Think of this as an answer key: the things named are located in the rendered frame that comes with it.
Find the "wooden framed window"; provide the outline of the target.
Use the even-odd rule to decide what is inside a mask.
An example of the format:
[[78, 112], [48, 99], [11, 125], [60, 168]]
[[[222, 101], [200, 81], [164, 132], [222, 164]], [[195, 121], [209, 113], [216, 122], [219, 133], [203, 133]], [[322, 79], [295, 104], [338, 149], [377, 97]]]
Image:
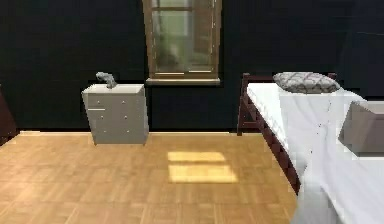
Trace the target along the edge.
[[150, 85], [218, 85], [222, 0], [142, 0]]

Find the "grey chest of drawers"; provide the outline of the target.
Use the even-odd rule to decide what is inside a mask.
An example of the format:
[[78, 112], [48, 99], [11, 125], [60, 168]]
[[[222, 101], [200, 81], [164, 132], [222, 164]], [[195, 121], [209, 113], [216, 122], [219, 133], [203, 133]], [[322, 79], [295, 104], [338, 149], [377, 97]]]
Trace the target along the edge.
[[145, 144], [148, 115], [143, 84], [93, 84], [82, 91], [94, 144]]

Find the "grey checked pillow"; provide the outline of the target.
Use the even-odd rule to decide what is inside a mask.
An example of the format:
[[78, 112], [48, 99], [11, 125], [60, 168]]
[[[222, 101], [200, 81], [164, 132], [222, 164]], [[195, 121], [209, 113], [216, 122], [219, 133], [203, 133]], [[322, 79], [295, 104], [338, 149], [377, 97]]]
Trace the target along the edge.
[[291, 93], [332, 93], [341, 86], [332, 78], [315, 72], [281, 72], [273, 76], [274, 82]]

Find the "dark red furniture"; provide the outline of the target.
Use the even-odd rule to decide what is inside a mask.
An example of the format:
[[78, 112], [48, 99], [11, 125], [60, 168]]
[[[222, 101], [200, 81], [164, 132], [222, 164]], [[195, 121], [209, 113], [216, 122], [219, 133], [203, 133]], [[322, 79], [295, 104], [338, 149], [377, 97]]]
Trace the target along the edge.
[[0, 85], [0, 146], [19, 134]]

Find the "white bed dark frame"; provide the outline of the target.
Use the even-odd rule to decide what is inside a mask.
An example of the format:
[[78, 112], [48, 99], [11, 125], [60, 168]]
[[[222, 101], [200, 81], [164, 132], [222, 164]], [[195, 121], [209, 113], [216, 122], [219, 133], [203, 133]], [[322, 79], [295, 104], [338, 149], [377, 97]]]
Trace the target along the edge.
[[338, 140], [350, 104], [367, 100], [342, 87], [291, 93], [273, 76], [243, 74], [237, 130], [262, 133], [295, 191], [290, 224], [384, 224], [384, 157]]

